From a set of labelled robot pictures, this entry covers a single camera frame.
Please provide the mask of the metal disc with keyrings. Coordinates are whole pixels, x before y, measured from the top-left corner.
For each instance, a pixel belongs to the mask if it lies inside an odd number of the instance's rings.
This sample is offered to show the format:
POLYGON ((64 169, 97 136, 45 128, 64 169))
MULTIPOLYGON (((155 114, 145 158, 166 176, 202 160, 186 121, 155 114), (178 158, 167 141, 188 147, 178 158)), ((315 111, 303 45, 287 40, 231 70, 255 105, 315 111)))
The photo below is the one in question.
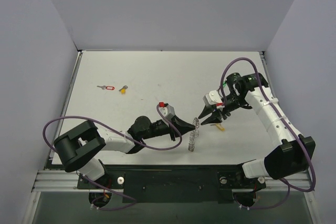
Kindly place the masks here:
POLYGON ((199 119, 198 118, 194 118, 193 119, 193 125, 195 126, 195 129, 193 131, 190 132, 190 136, 189 136, 189 142, 188 142, 188 150, 190 152, 193 152, 195 150, 195 140, 198 138, 199 136, 199 119))

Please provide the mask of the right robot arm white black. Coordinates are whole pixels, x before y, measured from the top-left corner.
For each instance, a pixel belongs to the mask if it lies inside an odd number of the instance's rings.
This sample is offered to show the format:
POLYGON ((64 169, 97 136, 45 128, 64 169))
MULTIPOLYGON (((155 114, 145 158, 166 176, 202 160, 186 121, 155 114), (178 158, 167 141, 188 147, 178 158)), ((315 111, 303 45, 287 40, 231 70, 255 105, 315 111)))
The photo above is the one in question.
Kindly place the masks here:
POLYGON ((233 73, 226 78, 226 84, 229 88, 226 97, 221 97, 218 90, 204 95, 205 106, 199 115, 204 119, 201 124, 220 123, 239 108, 252 109, 274 146, 265 158, 243 163, 234 175, 236 184, 246 187, 254 178, 282 179, 308 169, 307 160, 312 157, 316 144, 312 137, 304 137, 292 126, 263 75, 233 73))

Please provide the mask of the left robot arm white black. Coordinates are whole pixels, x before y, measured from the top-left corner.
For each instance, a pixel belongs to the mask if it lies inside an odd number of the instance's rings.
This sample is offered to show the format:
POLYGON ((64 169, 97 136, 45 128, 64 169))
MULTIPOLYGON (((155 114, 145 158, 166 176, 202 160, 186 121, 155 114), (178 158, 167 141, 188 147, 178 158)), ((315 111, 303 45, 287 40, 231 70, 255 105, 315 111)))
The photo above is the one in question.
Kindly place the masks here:
POLYGON ((140 116, 125 133, 84 116, 63 116, 62 118, 84 120, 54 140, 55 152, 66 172, 83 168, 101 150, 125 154, 135 154, 143 148, 157 151, 172 150, 177 148, 182 140, 173 147, 166 148, 148 146, 144 140, 169 135, 174 141, 176 137, 181 138, 182 135, 196 129, 193 124, 179 119, 176 115, 171 120, 163 118, 156 122, 151 122, 147 116, 140 116))

